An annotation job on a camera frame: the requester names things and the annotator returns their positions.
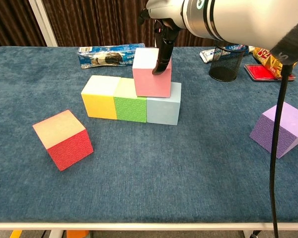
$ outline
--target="green cube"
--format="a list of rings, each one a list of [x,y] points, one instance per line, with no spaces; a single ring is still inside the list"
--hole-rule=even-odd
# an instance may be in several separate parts
[[[147,98],[137,97],[133,78],[121,78],[114,94],[118,120],[147,122]]]

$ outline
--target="brown curtain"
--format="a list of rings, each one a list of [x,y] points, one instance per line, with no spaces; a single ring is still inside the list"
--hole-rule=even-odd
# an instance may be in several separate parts
[[[147,0],[43,0],[59,46],[145,43],[154,46],[153,24],[137,25]],[[177,46],[212,46],[213,40],[181,31]]]
[[[0,46],[46,46],[28,0],[0,0]]]

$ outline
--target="oreo package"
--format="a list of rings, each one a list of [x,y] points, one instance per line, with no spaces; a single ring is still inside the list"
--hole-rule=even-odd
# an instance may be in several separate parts
[[[144,48],[144,43],[120,46],[90,46],[78,49],[81,68],[98,66],[133,65],[136,48]]]

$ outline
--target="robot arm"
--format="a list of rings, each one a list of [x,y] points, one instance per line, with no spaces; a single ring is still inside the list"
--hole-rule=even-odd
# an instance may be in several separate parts
[[[178,32],[265,48],[283,64],[298,61],[298,0],[149,0],[139,22],[157,20],[159,55],[153,74],[166,69]]]

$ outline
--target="light blue cube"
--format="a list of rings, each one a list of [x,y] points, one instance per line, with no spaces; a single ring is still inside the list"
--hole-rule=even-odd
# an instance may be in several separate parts
[[[181,102],[181,83],[171,83],[169,98],[147,97],[147,122],[178,125]]]

